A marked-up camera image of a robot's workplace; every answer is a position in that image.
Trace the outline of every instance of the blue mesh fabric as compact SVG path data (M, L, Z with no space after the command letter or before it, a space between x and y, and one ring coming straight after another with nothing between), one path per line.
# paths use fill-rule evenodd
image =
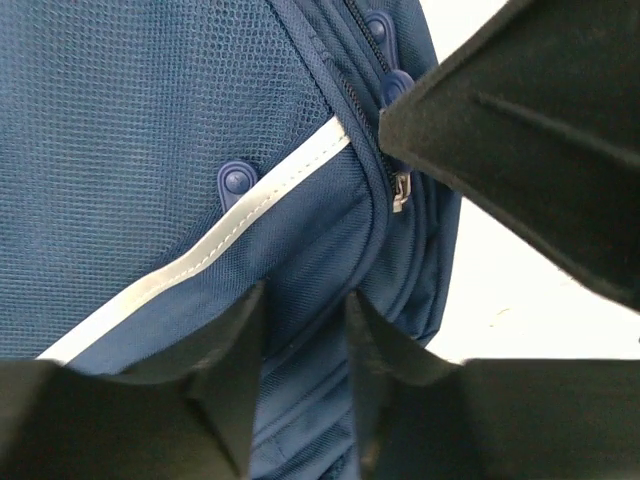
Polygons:
M0 356L30 357L329 115L267 2L0 2Z

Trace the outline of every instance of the navy blue fabric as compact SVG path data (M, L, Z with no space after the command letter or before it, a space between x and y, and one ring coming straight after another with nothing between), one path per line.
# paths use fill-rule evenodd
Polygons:
M357 1L392 14L414 78L435 66L418 0ZM359 287L426 344L459 209L414 173L410 201L391 213L376 146L381 75L343 0L0 2L0 357L37 355L191 247L222 214L225 162L263 176L337 115L350 146L71 366L118 372L266 277L252 477L355 479L336 306Z

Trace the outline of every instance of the metal zipper pull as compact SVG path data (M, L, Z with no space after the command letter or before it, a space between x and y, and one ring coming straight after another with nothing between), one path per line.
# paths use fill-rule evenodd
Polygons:
M400 69L398 40L391 15L384 10L373 10L366 15L365 22L390 69L382 78L382 109L384 111L404 92L410 90L414 81L411 75ZM411 168L395 158L388 158L388 161L395 171L392 208L394 213L399 213L411 195Z
M396 173L396 194L393 197L393 213L399 213L411 196L411 172Z

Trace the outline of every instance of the white reflective strip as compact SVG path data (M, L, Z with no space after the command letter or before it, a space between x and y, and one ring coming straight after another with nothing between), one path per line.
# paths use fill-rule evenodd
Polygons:
M145 303L205 270L253 222L349 143L333 117L256 183L188 252L129 285L38 358L70 362Z

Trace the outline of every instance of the blue backpack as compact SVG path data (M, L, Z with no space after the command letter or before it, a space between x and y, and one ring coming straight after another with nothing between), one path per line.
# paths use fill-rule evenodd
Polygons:
M266 280L251 460L357 477L354 288L426 345L459 197L377 146L418 0L0 2L0 357L117 373Z

